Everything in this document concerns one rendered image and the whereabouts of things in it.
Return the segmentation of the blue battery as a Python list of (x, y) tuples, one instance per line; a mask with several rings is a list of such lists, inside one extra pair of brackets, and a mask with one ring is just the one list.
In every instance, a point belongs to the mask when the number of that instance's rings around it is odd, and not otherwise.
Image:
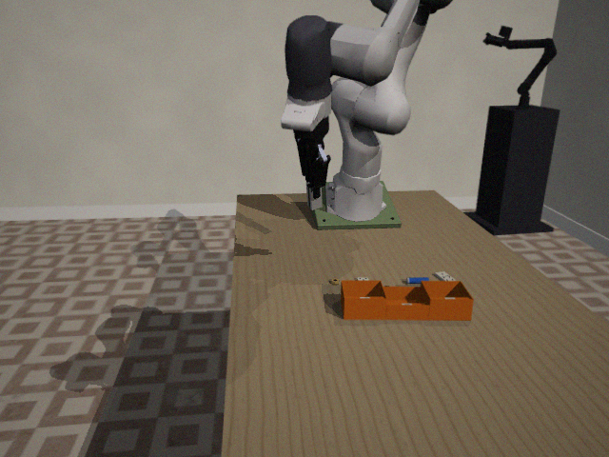
[(406, 278), (407, 284), (420, 284), (421, 281), (429, 281), (429, 278), (428, 277)]

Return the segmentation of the orange three-compartment bin rack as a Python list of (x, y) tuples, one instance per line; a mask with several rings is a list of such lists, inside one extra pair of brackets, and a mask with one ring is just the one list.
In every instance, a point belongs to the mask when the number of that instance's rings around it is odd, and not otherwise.
[(462, 281), (421, 281), (420, 287), (383, 287), (382, 281), (344, 281), (341, 288), (344, 320), (471, 321), (473, 301)]

